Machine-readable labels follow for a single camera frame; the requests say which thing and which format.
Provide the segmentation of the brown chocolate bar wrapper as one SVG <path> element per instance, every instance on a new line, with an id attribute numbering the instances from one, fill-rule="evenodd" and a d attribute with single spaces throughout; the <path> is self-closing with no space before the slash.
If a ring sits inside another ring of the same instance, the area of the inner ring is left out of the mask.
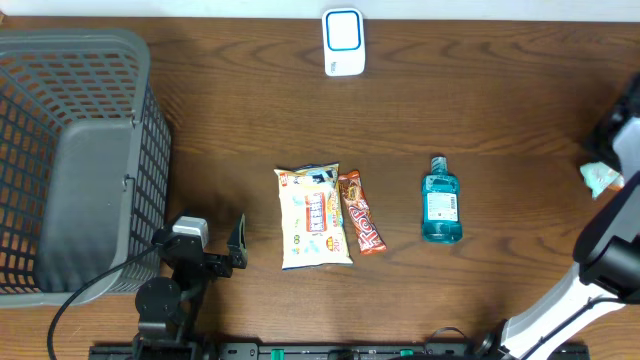
<path id="1" fill-rule="evenodd" d="M 372 219 L 369 203 L 362 187 L 360 172 L 353 170 L 348 174 L 340 175 L 338 185 L 355 229 L 360 253 L 373 255 L 385 252 L 387 246 Z"/>

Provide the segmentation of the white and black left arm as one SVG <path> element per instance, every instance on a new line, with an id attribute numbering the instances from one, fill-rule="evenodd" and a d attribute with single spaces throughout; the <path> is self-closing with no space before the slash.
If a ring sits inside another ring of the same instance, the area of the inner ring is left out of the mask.
<path id="1" fill-rule="evenodd" d="M 216 346 L 194 332 L 207 288 L 219 278 L 229 278 L 248 264 L 246 217 L 237 221 L 226 254 L 205 250 L 207 221 L 180 215 L 155 232 L 152 244 L 172 270 L 155 277 L 137 291 L 138 334 L 132 343 L 135 359 L 216 359 Z"/>

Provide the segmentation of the white snack bag red label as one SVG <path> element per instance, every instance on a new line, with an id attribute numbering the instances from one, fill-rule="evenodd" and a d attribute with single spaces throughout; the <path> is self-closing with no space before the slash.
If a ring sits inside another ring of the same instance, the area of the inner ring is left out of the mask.
<path id="1" fill-rule="evenodd" d="M 351 266 L 338 193 L 339 165 L 276 169 L 284 270 Z"/>

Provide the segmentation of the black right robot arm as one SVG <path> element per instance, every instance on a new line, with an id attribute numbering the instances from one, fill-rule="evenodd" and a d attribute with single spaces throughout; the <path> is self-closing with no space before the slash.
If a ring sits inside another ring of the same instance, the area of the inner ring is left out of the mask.
<path id="1" fill-rule="evenodd" d="M 547 359 L 596 319 L 639 303 L 639 76 L 585 147 L 621 172 L 624 186 L 587 224 L 568 273 L 525 312 L 485 338 L 478 359 Z"/>

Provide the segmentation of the teal wet wipes pack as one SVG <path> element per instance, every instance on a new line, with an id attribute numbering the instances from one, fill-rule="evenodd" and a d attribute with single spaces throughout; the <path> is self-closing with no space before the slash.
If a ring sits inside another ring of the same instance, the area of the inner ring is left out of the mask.
<path id="1" fill-rule="evenodd" d="M 622 175 L 603 162 L 587 163 L 579 170 L 593 199 L 597 199 L 607 189 L 619 191 L 624 186 Z"/>

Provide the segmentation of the blue mouthwash bottle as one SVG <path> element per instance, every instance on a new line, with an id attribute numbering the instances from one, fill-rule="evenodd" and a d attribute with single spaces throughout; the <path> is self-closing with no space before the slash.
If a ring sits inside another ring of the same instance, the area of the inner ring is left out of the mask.
<path id="1" fill-rule="evenodd" d="M 454 244 L 463 237 L 460 222 L 458 178 L 451 174 L 444 156 L 431 159 L 431 172 L 422 180 L 423 223 L 425 241 Z"/>

